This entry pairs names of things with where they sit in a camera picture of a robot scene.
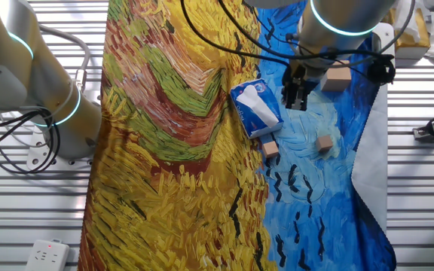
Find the blue led ring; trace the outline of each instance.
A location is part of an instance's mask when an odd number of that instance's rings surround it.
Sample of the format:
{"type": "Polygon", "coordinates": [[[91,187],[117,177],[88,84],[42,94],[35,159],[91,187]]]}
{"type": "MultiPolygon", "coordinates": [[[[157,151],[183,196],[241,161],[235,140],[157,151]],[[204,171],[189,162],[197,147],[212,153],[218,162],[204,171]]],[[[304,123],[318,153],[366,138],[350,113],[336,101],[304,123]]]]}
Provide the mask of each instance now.
{"type": "Polygon", "coordinates": [[[33,50],[31,50],[31,47],[24,40],[22,40],[20,37],[16,36],[15,34],[9,32],[9,31],[8,31],[8,34],[12,39],[14,39],[15,41],[18,41],[24,47],[26,47],[26,49],[28,49],[29,53],[31,54],[31,59],[35,58],[35,56],[33,55],[33,50]]]}
{"type": "Polygon", "coordinates": [[[338,33],[339,35],[346,35],[346,36],[351,36],[351,37],[356,37],[356,36],[360,36],[360,35],[366,35],[366,34],[368,34],[368,33],[370,33],[370,32],[372,32],[376,27],[377,27],[377,25],[375,26],[375,27],[373,27],[373,28],[371,28],[371,29],[369,29],[369,30],[366,30],[366,31],[362,31],[362,32],[348,32],[348,31],[344,31],[344,30],[340,30],[340,29],[337,29],[337,28],[335,28],[334,26],[332,26],[332,25],[330,25],[330,24],[328,24],[318,13],[317,13],[317,10],[316,10],[316,7],[314,6],[314,1],[315,0],[310,0],[310,8],[313,10],[313,13],[314,13],[314,16],[317,18],[317,20],[321,23],[321,24],[323,24],[327,29],[329,29],[329,30],[331,30],[331,31],[333,31],[333,32],[335,32],[335,33],[338,33]]]}
{"type": "MultiPolygon", "coordinates": [[[[70,117],[73,117],[73,115],[76,113],[76,111],[78,110],[78,107],[80,107],[80,101],[81,101],[81,93],[80,93],[80,91],[77,91],[77,92],[78,92],[78,101],[76,102],[76,106],[73,109],[72,113],[70,113],[64,119],[58,121],[57,123],[55,123],[53,125],[60,125],[61,123],[64,123],[65,121],[69,120],[70,117]]],[[[35,123],[35,125],[41,126],[41,127],[47,127],[47,125],[42,125],[42,124],[38,124],[38,123],[35,123]]]]}

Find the white paper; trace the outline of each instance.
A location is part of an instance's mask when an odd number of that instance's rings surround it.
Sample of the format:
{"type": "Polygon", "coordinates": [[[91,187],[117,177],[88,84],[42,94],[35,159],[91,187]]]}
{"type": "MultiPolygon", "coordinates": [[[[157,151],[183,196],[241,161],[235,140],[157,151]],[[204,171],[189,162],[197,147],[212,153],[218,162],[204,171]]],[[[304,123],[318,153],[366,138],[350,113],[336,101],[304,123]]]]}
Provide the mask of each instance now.
{"type": "Polygon", "coordinates": [[[382,86],[359,141],[351,180],[381,229],[387,227],[388,114],[387,88],[382,86]]]}
{"type": "Polygon", "coordinates": [[[251,108],[267,127],[273,127],[279,123],[276,115],[257,94],[257,90],[254,86],[247,86],[242,94],[237,97],[237,101],[251,108]]]}

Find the blue painted fabric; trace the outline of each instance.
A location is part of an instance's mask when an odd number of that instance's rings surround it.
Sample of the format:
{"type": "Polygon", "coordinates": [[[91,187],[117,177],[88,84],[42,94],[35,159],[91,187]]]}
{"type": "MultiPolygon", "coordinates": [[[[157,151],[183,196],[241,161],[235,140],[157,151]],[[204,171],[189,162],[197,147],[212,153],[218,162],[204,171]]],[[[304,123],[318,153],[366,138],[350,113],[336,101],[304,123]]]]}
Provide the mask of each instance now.
{"type": "MultiPolygon", "coordinates": [[[[272,10],[259,10],[259,18],[285,39],[294,33],[306,3],[272,10]]],[[[292,54],[263,30],[262,44],[292,54]]],[[[360,49],[370,50],[370,42],[360,49]]],[[[364,56],[355,55],[351,62],[364,56]]],[[[261,61],[259,76],[281,100],[284,65],[261,61]]],[[[365,71],[365,65],[357,66],[365,71]]],[[[356,149],[378,86],[352,72],[352,83],[343,93],[309,95],[307,111],[280,105],[284,119],[280,131],[261,137],[275,140],[280,155],[265,161],[263,174],[270,187],[264,225],[272,243],[269,259],[281,270],[395,270],[396,256],[371,212],[351,182],[356,149]],[[315,141],[331,135],[333,148],[319,154],[315,141]]]]}

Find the black cable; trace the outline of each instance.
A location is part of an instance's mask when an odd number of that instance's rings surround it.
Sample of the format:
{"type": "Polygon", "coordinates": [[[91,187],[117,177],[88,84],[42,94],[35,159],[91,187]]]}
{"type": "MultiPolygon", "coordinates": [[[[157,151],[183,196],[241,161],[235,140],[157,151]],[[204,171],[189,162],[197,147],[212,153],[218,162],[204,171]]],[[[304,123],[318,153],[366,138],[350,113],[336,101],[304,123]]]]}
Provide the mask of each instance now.
{"type": "Polygon", "coordinates": [[[30,111],[30,112],[28,112],[28,113],[26,113],[26,114],[24,114],[24,115],[21,115],[20,117],[14,118],[14,119],[9,120],[9,121],[7,121],[7,122],[1,122],[1,123],[0,123],[0,127],[3,127],[3,126],[6,126],[6,125],[8,125],[8,124],[12,124],[12,123],[15,123],[15,122],[21,121],[21,120],[27,118],[28,116],[31,116],[31,118],[33,118],[33,117],[35,117],[36,115],[38,115],[38,112],[37,112],[37,111],[30,111]]]}
{"type": "Polygon", "coordinates": [[[26,116],[26,118],[24,118],[23,120],[21,120],[18,124],[16,124],[15,126],[13,126],[13,128],[9,129],[7,133],[5,133],[4,135],[2,135],[0,137],[0,142],[3,139],[7,138],[12,132],[14,132],[14,130],[18,129],[18,127],[22,126],[26,121],[31,120],[34,116],[35,116],[35,114],[34,115],[30,115],[30,116],[26,116]]]}
{"type": "MultiPolygon", "coordinates": [[[[44,112],[39,112],[39,114],[45,118],[46,116],[48,116],[50,114],[50,112],[48,111],[46,114],[44,112]]],[[[52,125],[52,123],[48,120],[48,119],[44,119],[44,121],[46,122],[47,126],[50,127],[52,125]]],[[[58,129],[57,125],[53,125],[52,129],[49,130],[50,131],[50,144],[49,144],[49,148],[50,150],[48,151],[48,155],[46,157],[46,159],[43,161],[43,163],[36,167],[35,169],[32,170],[25,170],[25,169],[21,169],[16,163],[14,163],[13,161],[11,161],[11,159],[4,153],[4,151],[1,149],[0,147],[0,152],[2,154],[2,156],[16,169],[19,169],[19,171],[15,171],[13,169],[9,169],[6,166],[4,166],[1,162],[0,162],[0,167],[2,167],[4,170],[10,172],[10,173],[15,173],[15,174],[32,174],[32,173],[40,173],[43,172],[44,170],[46,170],[49,166],[51,166],[52,162],[54,161],[54,159],[56,158],[56,156],[58,155],[58,152],[60,151],[60,131],[58,129]],[[51,159],[51,161],[47,164],[48,160],[50,159],[51,153],[53,151],[53,144],[54,144],[54,138],[53,138],[53,130],[56,133],[57,136],[57,149],[54,151],[53,153],[53,158],[51,159]]]]}
{"type": "MultiPolygon", "coordinates": [[[[293,45],[295,45],[295,46],[301,48],[302,50],[307,51],[309,54],[313,54],[309,49],[307,49],[307,48],[304,47],[304,46],[301,46],[301,45],[298,44],[298,43],[295,43],[295,42],[292,42],[292,41],[284,41],[284,40],[279,39],[279,38],[278,38],[277,36],[275,36],[274,34],[271,34],[269,28],[265,26],[265,24],[261,21],[261,19],[259,19],[259,17],[258,17],[258,15],[257,15],[257,13],[255,12],[255,9],[254,9],[254,8],[252,9],[252,11],[253,11],[254,16],[255,16],[255,18],[257,19],[257,21],[259,21],[260,24],[262,25],[262,27],[264,27],[264,28],[267,30],[267,32],[269,32],[270,36],[272,36],[273,38],[275,38],[276,40],[278,40],[278,41],[280,41],[280,42],[287,43],[287,44],[293,44],[293,45]]],[[[345,64],[346,64],[346,63],[340,61],[339,59],[328,59],[328,58],[325,58],[325,57],[322,57],[322,59],[326,59],[326,60],[334,60],[334,61],[336,61],[336,62],[339,62],[339,63],[342,64],[342,65],[345,65],[345,64]]],[[[349,68],[352,69],[353,71],[357,72],[358,74],[360,74],[360,75],[363,76],[364,78],[366,78],[368,81],[370,81],[369,78],[368,78],[368,76],[365,75],[365,74],[364,74],[363,72],[361,72],[360,70],[355,69],[354,67],[349,67],[349,68]]]]}
{"type": "Polygon", "coordinates": [[[322,58],[322,57],[334,57],[338,55],[346,55],[346,54],[364,54],[369,56],[375,56],[380,57],[381,54],[368,51],[368,50],[339,50],[333,53],[317,53],[310,56],[296,56],[296,55],[288,55],[284,53],[279,53],[274,50],[271,50],[258,41],[256,41],[238,22],[235,20],[234,16],[232,16],[231,12],[225,7],[225,4],[222,0],[219,0],[219,4],[221,5],[224,12],[227,14],[227,17],[231,20],[231,22],[239,29],[239,31],[246,36],[247,39],[249,39],[253,44],[260,47],[262,50],[265,50],[268,53],[272,53],[274,56],[286,58],[286,59],[296,59],[296,60],[305,60],[305,59],[316,59],[316,58],[322,58]]]}
{"type": "Polygon", "coordinates": [[[266,27],[266,25],[261,21],[261,19],[259,18],[259,15],[257,14],[257,12],[255,12],[255,9],[254,9],[254,8],[252,9],[252,12],[254,13],[254,16],[255,16],[255,18],[257,19],[257,21],[260,22],[261,26],[264,27],[264,29],[266,29],[267,32],[269,32],[269,34],[270,34],[271,37],[273,37],[273,38],[275,38],[276,40],[278,40],[278,41],[280,41],[280,42],[283,42],[283,43],[290,43],[290,44],[293,44],[293,45],[295,45],[295,46],[299,46],[299,44],[297,44],[297,43],[295,43],[295,42],[292,42],[292,41],[284,41],[284,40],[278,38],[277,36],[275,36],[274,34],[270,33],[269,28],[266,27]]]}
{"type": "Polygon", "coordinates": [[[215,47],[215,48],[217,48],[217,49],[219,49],[219,50],[223,50],[223,51],[228,52],[228,53],[234,53],[234,54],[236,54],[236,55],[240,55],[240,56],[250,56],[250,57],[257,58],[257,59],[262,59],[262,60],[267,60],[267,61],[276,62],[276,63],[279,63],[279,64],[284,65],[285,67],[290,67],[290,65],[289,65],[287,62],[285,62],[285,61],[283,61],[283,60],[280,60],[280,59],[275,59],[275,58],[267,57],[267,56],[260,56],[260,55],[254,54],[254,53],[246,53],[246,52],[240,52],[240,51],[237,51],[237,50],[232,50],[232,49],[229,49],[229,48],[223,47],[223,46],[221,46],[221,45],[218,45],[218,44],[216,44],[216,43],[210,41],[209,39],[207,39],[206,37],[204,37],[204,36],[203,36],[203,35],[202,35],[198,30],[197,30],[197,28],[195,28],[194,24],[193,24],[192,21],[190,20],[190,17],[188,16],[188,13],[187,13],[187,9],[185,8],[185,0],[180,0],[180,5],[182,6],[182,12],[183,12],[183,14],[184,14],[185,20],[186,20],[187,23],[188,23],[188,26],[190,26],[190,28],[191,28],[192,31],[195,33],[195,35],[197,35],[201,40],[205,41],[207,44],[210,44],[210,45],[212,45],[213,47],[215,47]]]}

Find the white tissue box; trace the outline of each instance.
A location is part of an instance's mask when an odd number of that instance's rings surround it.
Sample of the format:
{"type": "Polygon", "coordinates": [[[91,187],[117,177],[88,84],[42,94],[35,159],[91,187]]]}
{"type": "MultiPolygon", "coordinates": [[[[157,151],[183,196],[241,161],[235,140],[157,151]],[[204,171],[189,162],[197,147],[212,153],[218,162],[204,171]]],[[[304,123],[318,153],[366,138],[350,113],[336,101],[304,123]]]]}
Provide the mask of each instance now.
{"type": "Polygon", "coordinates": [[[242,83],[232,88],[232,102],[249,139],[283,127],[279,103],[263,79],[242,83]]]}

